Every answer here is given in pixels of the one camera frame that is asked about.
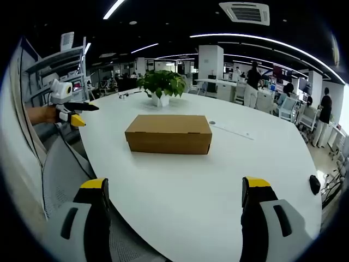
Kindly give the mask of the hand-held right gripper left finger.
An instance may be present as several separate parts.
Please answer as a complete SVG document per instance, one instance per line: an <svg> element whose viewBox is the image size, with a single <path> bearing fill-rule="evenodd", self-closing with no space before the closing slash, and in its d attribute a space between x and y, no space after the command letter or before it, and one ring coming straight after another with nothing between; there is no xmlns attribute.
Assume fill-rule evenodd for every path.
<svg viewBox="0 0 349 262"><path fill-rule="evenodd" d="M109 181L88 180L48 220L44 245L54 261L111 261Z"/></svg>

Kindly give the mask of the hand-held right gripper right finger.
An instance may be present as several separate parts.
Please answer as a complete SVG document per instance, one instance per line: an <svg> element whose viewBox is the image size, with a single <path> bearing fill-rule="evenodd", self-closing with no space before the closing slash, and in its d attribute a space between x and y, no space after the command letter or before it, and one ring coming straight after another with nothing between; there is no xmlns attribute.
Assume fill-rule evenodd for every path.
<svg viewBox="0 0 349 262"><path fill-rule="evenodd" d="M296 261L312 242L305 219L261 178L242 179L240 261Z"/></svg>

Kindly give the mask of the person's left hand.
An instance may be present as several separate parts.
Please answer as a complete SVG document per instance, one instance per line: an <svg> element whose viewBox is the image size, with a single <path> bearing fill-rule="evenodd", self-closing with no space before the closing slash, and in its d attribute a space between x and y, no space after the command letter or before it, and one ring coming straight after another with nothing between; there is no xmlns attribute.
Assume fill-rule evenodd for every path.
<svg viewBox="0 0 349 262"><path fill-rule="evenodd" d="M26 108L32 125L41 123L56 123L56 108L54 106Z"/></svg>

